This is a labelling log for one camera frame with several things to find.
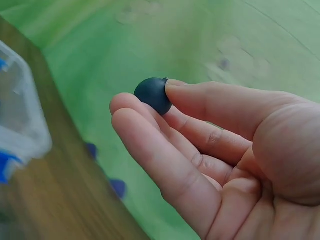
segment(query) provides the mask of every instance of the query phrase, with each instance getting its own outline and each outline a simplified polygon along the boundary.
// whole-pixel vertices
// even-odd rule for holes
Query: green floor
[[[86,141],[156,240],[195,233],[166,204],[110,124],[109,102],[149,77],[220,81],[320,102],[318,0],[11,0],[0,15],[39,46]]]

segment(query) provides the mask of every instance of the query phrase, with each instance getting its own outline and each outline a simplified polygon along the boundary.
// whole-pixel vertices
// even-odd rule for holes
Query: wooden table
[[[0,187],[0,238],[149,239],[90,158],[39,49],[2,18],[0,40],[31,67],[53,140],[45,159],[33,160]]]

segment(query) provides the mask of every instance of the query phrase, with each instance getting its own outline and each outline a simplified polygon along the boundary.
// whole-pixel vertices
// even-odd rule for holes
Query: clear plastic box
[[[28,64],[0,41],[0,152],[24,164],[42,158],[52,139]]]

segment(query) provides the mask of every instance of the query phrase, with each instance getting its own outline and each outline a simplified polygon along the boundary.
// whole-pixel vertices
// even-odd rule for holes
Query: finger
[[[236,166],[252,143],[233,132],[187,116],[174,106],[164,116],[166,122],[184,135],[202,154]]]
[[[165,135],[167,140],[191,161],[201,173],[213,178],[221,186],[226,183],[226,179],[233,168],[217,158],[202,155],[189,140],[187,140],[180,132],[171,128],[150,106],[142,103],[132,94],[120,93],[116,95],[110,103],[111,114],[124,108],[135,110],[150,122],[152,126]]]
[[[136,111],[116,111],[112,125],[163,197],[204,238],[221,205],[216,188]]]
[[[113,115],[120,109],[134,109],[140,113],[145,119],[147,119],[155,128],[159,129],[158,123],[152,114],[148,111],[145,105],[133,94],[120,93],[114,96],[110,102],[110,112]]]
[[[188,85],[169,80],[166,94],[184,114],[211,122],[253,140],[259,125],[272,113],[301,101],[295,95],[206,82]]]

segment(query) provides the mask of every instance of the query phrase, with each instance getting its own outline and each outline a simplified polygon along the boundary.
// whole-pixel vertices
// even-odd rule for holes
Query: dark blue ball
[[[148,78],[141,82],[135,89],[134,95],[143,103],[148,104],[161,116],[165,115],[172,107],[166,94],[168,78]]]

